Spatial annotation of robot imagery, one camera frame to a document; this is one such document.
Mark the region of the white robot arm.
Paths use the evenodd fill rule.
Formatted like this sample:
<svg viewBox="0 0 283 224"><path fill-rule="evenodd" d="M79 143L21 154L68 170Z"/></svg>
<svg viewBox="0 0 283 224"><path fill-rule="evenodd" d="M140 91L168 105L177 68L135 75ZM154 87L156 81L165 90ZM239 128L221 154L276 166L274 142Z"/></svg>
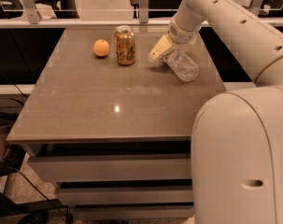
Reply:
<svg viewBox="0 0 283 224"><path fill-rule="evenodd" d="M207 21L252 79L206 102L191 135L196 224L283 224L283 34L232 0L182 0L162 57Z"/></svg>

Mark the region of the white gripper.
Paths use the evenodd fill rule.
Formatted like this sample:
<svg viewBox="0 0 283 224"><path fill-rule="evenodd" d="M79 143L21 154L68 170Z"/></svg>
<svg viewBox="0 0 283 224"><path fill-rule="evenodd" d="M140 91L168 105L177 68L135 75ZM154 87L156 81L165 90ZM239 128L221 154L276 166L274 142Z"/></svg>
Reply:
<svg viewBox="0 0 283 224"><path fill-rule="evenodd" d="M176 44L187 44L194 45L196 43L196 35L200 30L200 24L196 23L191 28L181 28L176 18L173 17L168 27L168 35L163 35L154 48L149 53L149 61L154 62L163 55L169 53L174 47L173 42Z"/></svg>

